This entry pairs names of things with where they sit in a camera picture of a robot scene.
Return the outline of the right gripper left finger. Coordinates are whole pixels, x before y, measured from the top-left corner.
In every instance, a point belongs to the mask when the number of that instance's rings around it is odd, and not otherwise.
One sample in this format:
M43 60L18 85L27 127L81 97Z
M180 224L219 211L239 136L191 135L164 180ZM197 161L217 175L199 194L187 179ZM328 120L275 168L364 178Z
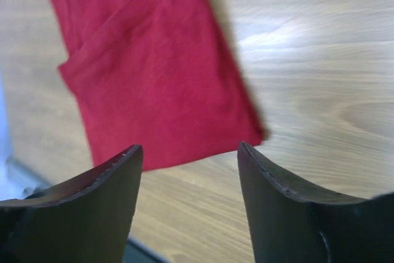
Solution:
M1 262L122 262L142 175L143 149L28 198L1 202Z

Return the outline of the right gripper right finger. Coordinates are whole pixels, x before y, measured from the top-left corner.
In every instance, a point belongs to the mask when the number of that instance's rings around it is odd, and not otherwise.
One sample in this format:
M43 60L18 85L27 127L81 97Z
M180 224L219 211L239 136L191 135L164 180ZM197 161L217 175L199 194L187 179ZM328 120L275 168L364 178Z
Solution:
M335 192L241 143L238 171L256 262L392 262L393 194Z

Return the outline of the red t shirt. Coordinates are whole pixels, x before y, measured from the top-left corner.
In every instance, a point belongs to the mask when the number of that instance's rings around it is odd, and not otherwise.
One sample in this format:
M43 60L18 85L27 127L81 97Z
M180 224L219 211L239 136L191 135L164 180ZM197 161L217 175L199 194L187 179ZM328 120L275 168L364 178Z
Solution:
M149 171L266 138L208 0L50 1L95 166L133 144Z

